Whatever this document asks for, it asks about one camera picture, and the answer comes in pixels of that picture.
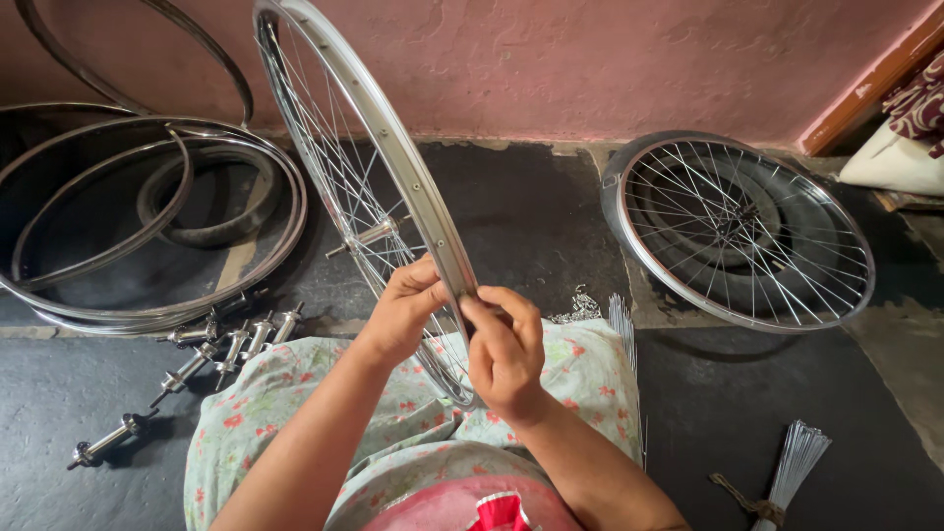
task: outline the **forearm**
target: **forearm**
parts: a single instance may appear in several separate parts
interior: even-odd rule
[[[612,442],[549,394],[518,437],[591,530],[688,529],[668,497]]]
[[[328,518],[390,368],[355,341],[230,497],[212,528],[320,529]]]

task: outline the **green floral fabric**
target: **green floral fabric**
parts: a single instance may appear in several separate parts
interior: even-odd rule
[[[541,384],[640,462],[638,390],[620,337],[603,319],[544,325]],[[184,481],[188,529],[210,526],[349,343],[306,337],[276,346],[246,363],[230,388],[203,402]],[[453,407],[411,358],[384,388],[326,529],[363,527],[404,496],[482,474],[523,475],[550,486],[504,420],[488,409],[463,413]]]

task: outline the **person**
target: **person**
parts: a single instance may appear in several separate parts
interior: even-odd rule
[[[627,436],[638,422],[634,378],[604,321],[551,330],[510,289],[463,297],[476,329],[468,379],[487,409],[462,412],[408,359],[447,301],[425,256],[394,272],[346,349],[305,338],[247,362],[203,404],[188,527],[688,529],[628,456],[638,454]],[[593,361],[593,351],[603,355]]]

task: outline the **finger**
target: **finger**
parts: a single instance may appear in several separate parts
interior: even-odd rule
[[[468,296],[459,298],[459,308],[463,315],[475,325],[476,335],[484,334],[486,337],[502,337],[511,332],[495,314],[481,302]]]
[[[446,291],[443,281],[439,281],[423,290],[422,293],[410,297],[410,301],[417,314],[428,316],[449,302],[449,292]]]
[[[390,276],[388,287],[396,290],[423,291],[439,281],[439,272],[432,259],[421,258],[410,265],[398,267]]]
[[[481,336],[478,338],[473,336],[469,341],[469,380],[473,387],[484,386],[486,389],[492,387],[494,363],[485,347],[485,341]]]
[[[501,306],[514,319],[514,331],[524,346],[535,349],[544,341],[541,311],[530,300],[507,287],[480,286],[479,297]]]
[[[476,331],[472,334],[472,340],[482,341],[484,344],[490,345],[490,356],[493,361],[499,363],[509,361],[511,350],[508,345],[514,345],[516,350],[520,350],[520,344],[512,329],[498,320],[484,304],[471,297],[464,296],[459,299],[459,307],[462,309],[463,315],[475,325]]]

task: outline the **wrist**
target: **wrist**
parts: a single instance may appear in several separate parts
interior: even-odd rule
[[[557,400],[541,386],[538,386],[534,395],[527,400],[527,404],[526,410],[506,419],[516,432],[530,430],[546,423],[555,414],[556,409],[561,407]]]
[[[385,377],[396,367],[395,357],[379,347],[369,338],[358,336],[345,352],[345,358],[357,361],[357,366],[367,372],[382,373]]]

